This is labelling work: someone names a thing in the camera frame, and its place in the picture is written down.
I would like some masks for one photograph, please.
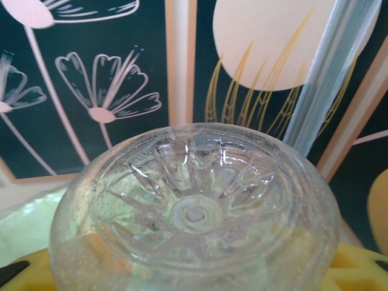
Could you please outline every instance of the black object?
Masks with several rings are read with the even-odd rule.
[[[376,261],[376,264],[378,264],[379,267],[381,267],[384,271],[388,273],[388,262]]]
[[[0,268],[0,288],[20,274],[30,265],[28,261],[20,261]]]

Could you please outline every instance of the glass jar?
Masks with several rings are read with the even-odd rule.
[[[308,160],[235,125],[124,141],[59,203],[52,270],[65,290],[318,290],[339,211]]]

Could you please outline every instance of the yellow object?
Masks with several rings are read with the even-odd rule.
[[[375,241],[388,256],[388,169],[377,177],[368,197],[368,215]]]
[[[29,261],[30,265],[0,288],[0,291],[57,291],[47,249],[17,261]],[[323,279],[321,291],[388,291],[388,269],[384,270],[377,261],[388,268],[388,257],[340,243]]]

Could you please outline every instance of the golden grass illustration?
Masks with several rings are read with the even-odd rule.
[[[256,91],[254,88],[256,87],[256,83],[260,79],[263,68],[267,63],[268,58],[264,60],[255,78],[252,81],[252,85],[250,86],[248,93],[244,98],[244,102],[240,110],[240,113],[238,115],[238,119],[235,122],[236,101],[238,97],[238,90],[240,87],[240,79],[244,72],[244,67],[248,60],[249,53],[252,49],[253,43],[251,42],[249,44],[229,84],[229,88],[226,93],[226,96],[224,99],[224,105],[222,108],[222,116],[220,120],[221,123],[236,124],[244,127],[250,127],[253,119],[255,118],[256,122],[258,121],[257,130],[259,131],[263,130],[264,118],[266,116],[267,108],[272,97],[273,89],[276,86],[276,83],[279,79],[279,76],[283,70],[284,65],[286,64],[292,50],[295,47],[295,44],[299,38],[299,35],[301,34],[303,28],[307,24],[313,11],[314,11],[314,8],[311,9],[309,14],[303,19],[302,23],[295,30],[294,34],[288,41],[282,53],[276,60],[275,65],[272,67],[267,79],[264,82],[263,89],[258,93],[257,97],[254,98],[253,95]],[[206,107],[205,107],[205,122],[219,122],[219,119],[217,117],[217,112],[216,112],[216,108],[217,108],[216,98],[217,98],[217,85],[218,85],[219,73],[222,66],[222,59],[223,59],[223,56],[220,57],[220,59],[218,60],[215,66],[212,78],[210,80],[209,88],[207,91]],[[355,66],[355,61],[353,62],[351,68],[349,69],[349,72],[346,76],[344,84],[342,85],[341,90],[339,91],[339,94],[337,95],[329,112],[327,113],[322,129],[318,135],[320,135],[323,132],[323,130],[326,128],[328,123],[333,118],[334,113],[338,109],[338,106],[341,103],[342,98],[345,94],[346,88],[349,85],[350,77],[353,73],[354,66]],[[298,84],[301,84],[303,82],[305,78],[305,73],[306,73],[305,71],[306,71],[305,64],[303,64],[296,77],[294,88],[291,89],[287,99],[284,101],[284,104],[281,110],[279,111],[278,115],[271,123],[270,127],[266,130],[266,133],[268,134],[270,133],[272,136],[275,136],[277,138],[280,138],[283,135],[292,117],[293,110],[295,108],[295,104],[297,102],[299,92],[301,90],[301,86],[298,86]]]

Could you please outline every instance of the white flower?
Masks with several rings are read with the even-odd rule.
[[[10,65],[7,55],[0,59],[0,113],[11,112],[14,109],[25,108],[42,103],[47,99],[38,86],[24,89],[28,77],[17,68]]]
[[[55,23],[102,21],[130,15],[140,0],[0,0],[21,24],[46,28]]]
[[[55,60],[56,68],[78,101],[99,123],[131,118],[161,108],[159,93],[140,96],[148,76],[135,64],[132,50],[124,62],[119,56],[97,55],[90,80],[77,53]]]

